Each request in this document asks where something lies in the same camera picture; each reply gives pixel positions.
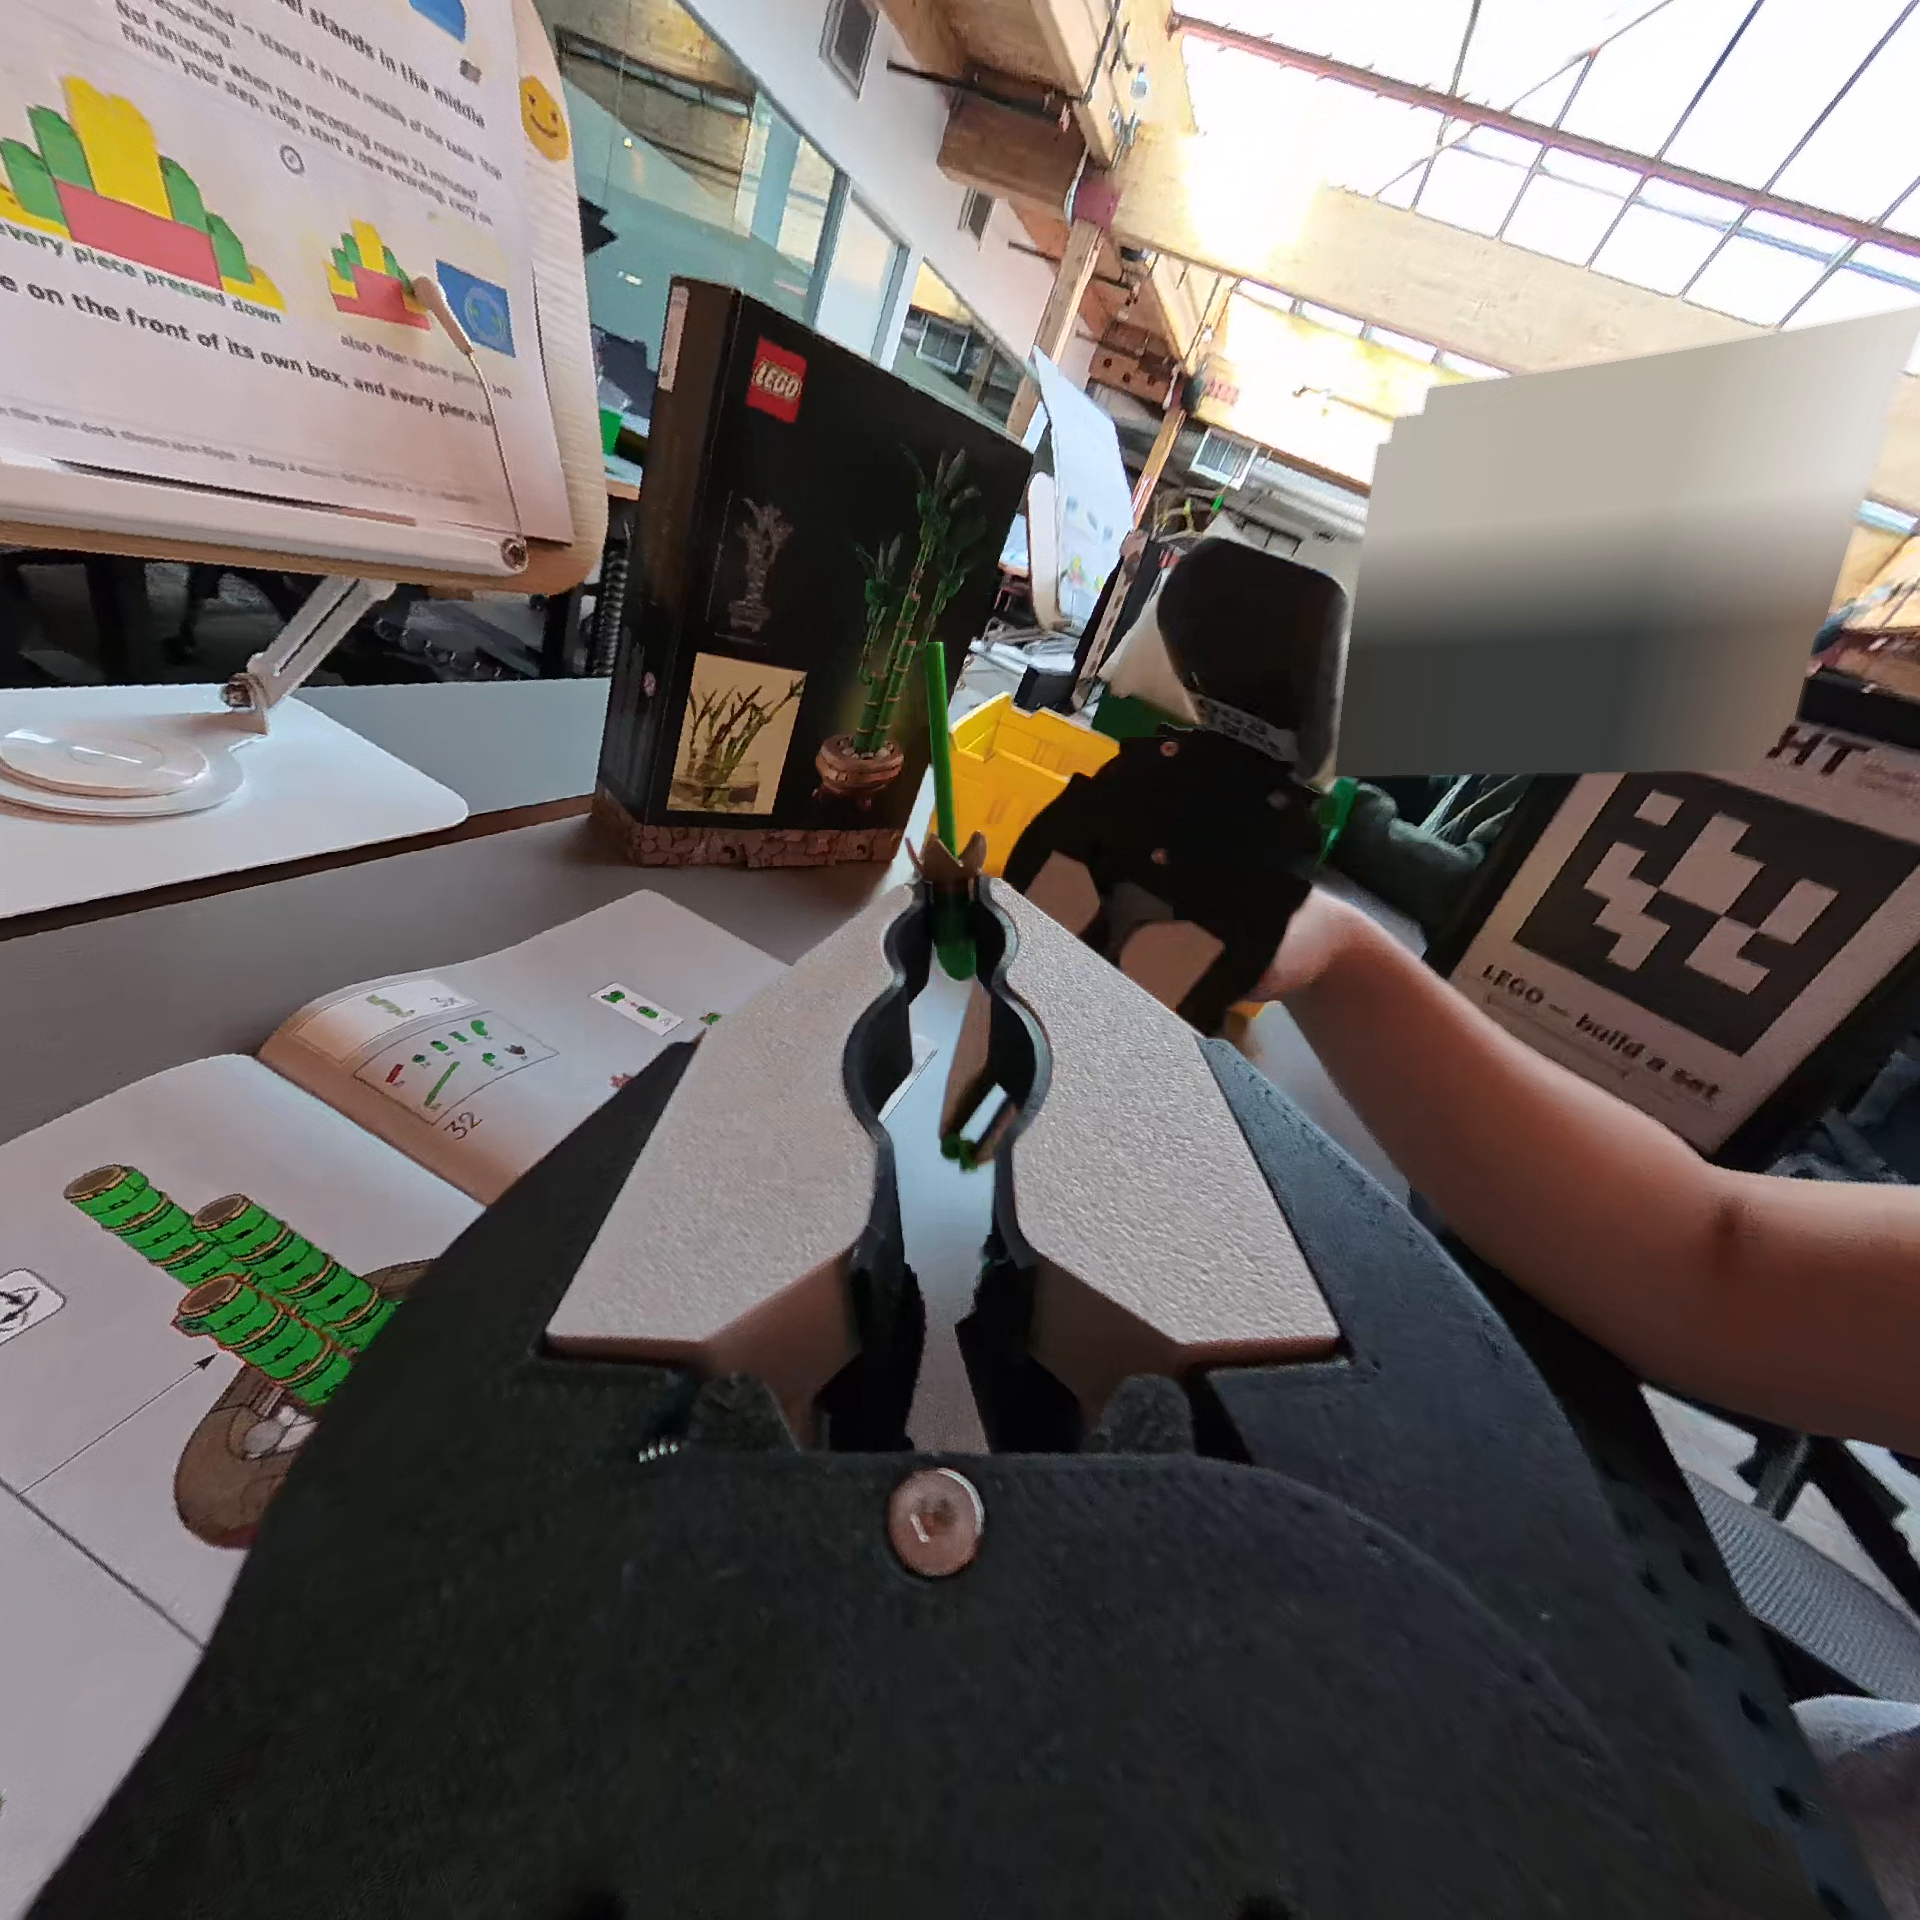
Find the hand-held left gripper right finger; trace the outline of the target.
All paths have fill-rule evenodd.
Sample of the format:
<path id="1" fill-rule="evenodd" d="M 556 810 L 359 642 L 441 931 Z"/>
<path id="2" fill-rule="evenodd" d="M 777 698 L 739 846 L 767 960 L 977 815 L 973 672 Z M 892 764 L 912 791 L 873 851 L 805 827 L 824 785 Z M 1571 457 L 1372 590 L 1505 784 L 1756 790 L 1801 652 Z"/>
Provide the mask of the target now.
<path id="1" fill-rule="evenodd" d="M 973 952 L 955 1158 L 993 1231 L 955 1334 L 988 1450 L 1072 1452 L 1131 1379 L 1337 1359 L 1203 1035 L 999 877 Z"/>

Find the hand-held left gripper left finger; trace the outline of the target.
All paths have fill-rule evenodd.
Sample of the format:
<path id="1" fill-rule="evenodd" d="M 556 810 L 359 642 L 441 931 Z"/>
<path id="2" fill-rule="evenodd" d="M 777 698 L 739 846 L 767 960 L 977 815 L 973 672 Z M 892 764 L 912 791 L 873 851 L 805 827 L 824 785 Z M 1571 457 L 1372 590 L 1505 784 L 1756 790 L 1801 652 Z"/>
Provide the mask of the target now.
<path id="1" fill-rule="evenodd" d="M 915 1078 L 923 893 L 897 885 L 690 1050 L 545 1343 L 745 1376 L 808 1446 L 909 1450 L 925 1302 L 886 1109 Z"/>

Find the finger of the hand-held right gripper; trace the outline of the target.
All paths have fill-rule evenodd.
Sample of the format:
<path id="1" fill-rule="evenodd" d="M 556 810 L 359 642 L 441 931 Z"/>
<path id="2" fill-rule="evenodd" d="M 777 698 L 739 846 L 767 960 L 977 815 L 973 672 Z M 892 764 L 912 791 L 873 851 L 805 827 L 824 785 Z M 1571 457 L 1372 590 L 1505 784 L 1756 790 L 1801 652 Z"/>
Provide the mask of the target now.
<path id="1" fill-rule="evenodd" d="M 1099 939 L 1103 898 L 1080 858 L 1049 851 L 1032 877 L 1010 885 L 1080 939 Z"/>
<path id="2" fill-rule="evenodd" d="M 1122 885 L 1122 975 L 1190 1026 L 1222 1026 L 1251 1001 L 1251 937 Z"/>

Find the thin green lego stem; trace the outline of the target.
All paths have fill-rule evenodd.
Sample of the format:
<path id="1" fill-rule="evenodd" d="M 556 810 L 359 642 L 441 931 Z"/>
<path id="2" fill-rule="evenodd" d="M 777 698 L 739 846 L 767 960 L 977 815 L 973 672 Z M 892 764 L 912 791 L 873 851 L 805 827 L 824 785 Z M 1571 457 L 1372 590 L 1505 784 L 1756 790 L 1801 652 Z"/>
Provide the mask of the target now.
<path id="1" fill-rule="evenodd" d="M 925 676 L 934 828 L 915 854 L 915 867 L 923 872 L 934 960 L 946 978 L 977 984 L 973 904 L 980 877 L 985 874 L 988 843 L 980 831 L 967 843 L 957 837 L 943 642 L 934 634 L 925 637 L 917 659 Z"/>

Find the person's right forearm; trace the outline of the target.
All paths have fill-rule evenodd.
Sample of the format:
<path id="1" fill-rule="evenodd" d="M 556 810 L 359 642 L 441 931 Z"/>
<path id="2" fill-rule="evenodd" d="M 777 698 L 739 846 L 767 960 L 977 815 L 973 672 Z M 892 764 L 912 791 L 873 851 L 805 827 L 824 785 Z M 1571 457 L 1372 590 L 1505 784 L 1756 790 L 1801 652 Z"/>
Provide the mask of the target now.
<path id="1" fill-rule="evenodd" d="M 1918 1190 L 1697 1158 L 1405 946 L 1288 997 L 1330 1082 L 1467 1247 L 1644 1379 L 1918 1454 Z"/>

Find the dark lego set box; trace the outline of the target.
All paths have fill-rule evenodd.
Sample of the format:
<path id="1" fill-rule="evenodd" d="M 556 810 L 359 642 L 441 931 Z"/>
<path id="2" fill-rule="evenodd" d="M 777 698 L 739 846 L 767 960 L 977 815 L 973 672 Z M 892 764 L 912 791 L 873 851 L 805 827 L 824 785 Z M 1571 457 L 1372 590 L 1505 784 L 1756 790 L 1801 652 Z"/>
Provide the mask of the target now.
<path id="1" fill-rule="evenodd" d="M 640 870 L 892 863 L 1032 453 L 676 279 L 591 815 Z"/>

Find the lego instruction booklet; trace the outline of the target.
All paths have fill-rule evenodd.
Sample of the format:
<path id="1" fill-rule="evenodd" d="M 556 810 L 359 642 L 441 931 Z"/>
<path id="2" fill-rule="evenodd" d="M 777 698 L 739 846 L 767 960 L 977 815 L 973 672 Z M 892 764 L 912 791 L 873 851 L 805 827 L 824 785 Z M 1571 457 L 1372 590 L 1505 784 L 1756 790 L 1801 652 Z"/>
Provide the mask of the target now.
<path id="1" fill-rule="evenodd" d="M 2 1142 L 2 1914 L 21 1917 L 202 1655 L 313 1431 L 175 1326 L 187 1217 L 237 1197 L 369 1285 L 781 962 L 637 891 L 292 1015 Z"/>

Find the person's right hand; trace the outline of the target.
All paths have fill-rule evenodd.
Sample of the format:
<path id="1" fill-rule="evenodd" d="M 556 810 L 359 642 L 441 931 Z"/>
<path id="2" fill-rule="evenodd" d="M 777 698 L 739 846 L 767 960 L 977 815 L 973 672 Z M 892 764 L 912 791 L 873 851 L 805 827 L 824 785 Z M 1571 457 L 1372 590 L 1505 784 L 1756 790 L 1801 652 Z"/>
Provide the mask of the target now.
<path id="1" fill-rule="evenodd" d="M 1379 946 L 1388 952 L 1400 949 L 1391 929 L 1381 929 L 1352 900 L 1314 889 L 1284 921 L 1284 935 L 1251 988 L 1251 998 L 1260 1005 L 1282 1001 L 1328 978 L 1330 969 L 1369 956 Z"/>

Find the yellow stacked storage bins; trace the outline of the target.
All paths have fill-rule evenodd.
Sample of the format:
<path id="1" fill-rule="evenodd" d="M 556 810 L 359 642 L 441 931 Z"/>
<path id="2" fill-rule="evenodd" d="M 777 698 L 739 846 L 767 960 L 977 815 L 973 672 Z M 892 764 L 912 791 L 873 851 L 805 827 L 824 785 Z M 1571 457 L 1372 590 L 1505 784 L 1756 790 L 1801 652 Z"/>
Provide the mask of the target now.
<path id="1" fill-rule="evenodd" d="M 950 747 L 955 834 L 985 843 L 985 874 L 1001 874 L 1021 834 L 1075 776 L 1094 776 L 1119 743 L 1055 708 L 1023 711 L 1007 694 L 962 716 Z"/>

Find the white paper board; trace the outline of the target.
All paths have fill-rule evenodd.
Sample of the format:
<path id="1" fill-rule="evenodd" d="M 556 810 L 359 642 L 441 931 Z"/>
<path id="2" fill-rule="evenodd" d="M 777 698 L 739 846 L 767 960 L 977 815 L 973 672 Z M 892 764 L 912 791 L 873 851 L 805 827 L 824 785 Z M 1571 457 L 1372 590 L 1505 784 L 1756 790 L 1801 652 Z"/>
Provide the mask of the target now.
<path id="1" fill-rule="evenodd" d="M 1026 370 L 1046 413 L 1049 502 L 1030 513 L 1030 576 L 1043 625 L 1083 634 L 1122 543 L 1135 531 L 1135 488 L 1117 420 L 1039 349 Z"/>

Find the black framed marker sign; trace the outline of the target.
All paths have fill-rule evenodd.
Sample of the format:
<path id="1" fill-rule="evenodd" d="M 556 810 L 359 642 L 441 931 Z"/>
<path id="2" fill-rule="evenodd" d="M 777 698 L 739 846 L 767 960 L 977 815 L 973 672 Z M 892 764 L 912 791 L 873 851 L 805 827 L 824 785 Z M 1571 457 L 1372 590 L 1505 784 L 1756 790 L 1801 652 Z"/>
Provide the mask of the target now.
<path id="1" fill-rule="evenodd" d="M 1546 1060 L 1760 1168 L 1918 1024 L 1918 727 L 1544 776 L 1427 952 Z"/>

